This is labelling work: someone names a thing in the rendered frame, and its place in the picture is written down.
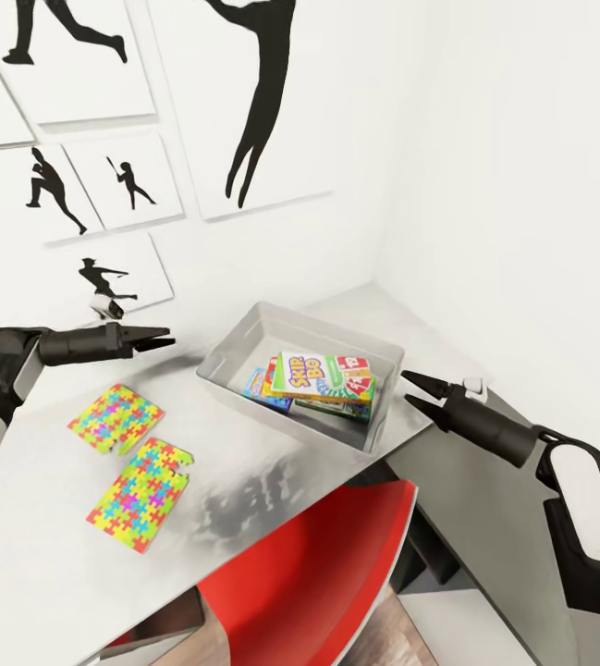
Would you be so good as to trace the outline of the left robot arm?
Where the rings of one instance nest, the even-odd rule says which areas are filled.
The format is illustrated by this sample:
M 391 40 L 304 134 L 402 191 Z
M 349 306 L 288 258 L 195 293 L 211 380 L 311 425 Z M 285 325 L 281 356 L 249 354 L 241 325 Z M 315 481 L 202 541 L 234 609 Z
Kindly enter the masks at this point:
M 167 327 L 121 326 L 125 311 L 113 299 L 93 294 L 89 306 L 96 311 L 97 327 L 0 327 L 0 446 L 13 413 L 28 398 L 43 369 L 57 365 L 133 359 L 134 351 L 146 352 L 176 343 Z

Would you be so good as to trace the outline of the board game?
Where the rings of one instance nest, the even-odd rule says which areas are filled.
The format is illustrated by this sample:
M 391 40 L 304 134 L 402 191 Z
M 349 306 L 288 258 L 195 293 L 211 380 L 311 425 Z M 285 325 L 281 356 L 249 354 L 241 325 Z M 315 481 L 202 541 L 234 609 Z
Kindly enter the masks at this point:
M 272 398 L 271 396 L 264 395 L 263 385 L 267 372 L 267 369 L 256 367 L 245 389 L 241 393 L 241 397 L 281 413 L 288 414 L 289 407 L 294 398 Z
M 280 351 L 270 359 L 265 396 L 371 406 L 370 359 Z
M 344 417 L 350 421 L 358 421 L 369 425 L 372 406 L 361 406 L 355 404 L 339 404 L 338 402 L 306 401 L 296 399 L 295 404 L 317 412 L 329 413 L 337 417 Z

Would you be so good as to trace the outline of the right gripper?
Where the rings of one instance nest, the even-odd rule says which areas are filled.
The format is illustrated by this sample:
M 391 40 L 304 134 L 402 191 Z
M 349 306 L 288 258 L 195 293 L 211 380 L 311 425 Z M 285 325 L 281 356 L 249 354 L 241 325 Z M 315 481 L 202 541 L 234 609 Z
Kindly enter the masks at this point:
M 404 395 L 406 401 L 433 419 L 443 432 L 448 433 L 451 430 L 485 450 L 491 450 L 495 446 L 497 437 L 508 420 L 506 415 L 468 398 L 465 395 L 467 388 L 461 384 L 448 384 L 443 379 L 416 374 L 417 372 L 410 370 L 400 373 L 435 400 L 447 398 L 441 408 L 409 393 Z

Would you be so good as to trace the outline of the jigsaw puzzle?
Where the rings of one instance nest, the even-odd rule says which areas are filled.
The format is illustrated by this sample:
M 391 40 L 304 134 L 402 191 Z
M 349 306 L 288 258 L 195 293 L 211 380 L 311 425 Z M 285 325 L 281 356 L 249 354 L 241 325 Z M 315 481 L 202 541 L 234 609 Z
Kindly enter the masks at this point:
M 117 456 L 127 455 L 165 415 L 159 408 L 120 384 L 67 426 L 100 453 L 106 454 L 119 440 Z
M 148 438 L 86 520 L 144 554 L 188 484 L 188 475 L 173 470 L 192 458 Z

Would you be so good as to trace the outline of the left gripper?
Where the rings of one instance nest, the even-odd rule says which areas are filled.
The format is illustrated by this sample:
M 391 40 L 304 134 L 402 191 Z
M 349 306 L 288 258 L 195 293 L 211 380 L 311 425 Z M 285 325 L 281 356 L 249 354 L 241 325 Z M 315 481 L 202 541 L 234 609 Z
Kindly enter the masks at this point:
M 109 320 L 106 327 L 72 328 L 68 347 L 74 364 L 133 359 L 133 348 L 146 352 L 175 344 L 175 339 L 160 338 L 169 333 L 167 327 L 121 326 Z

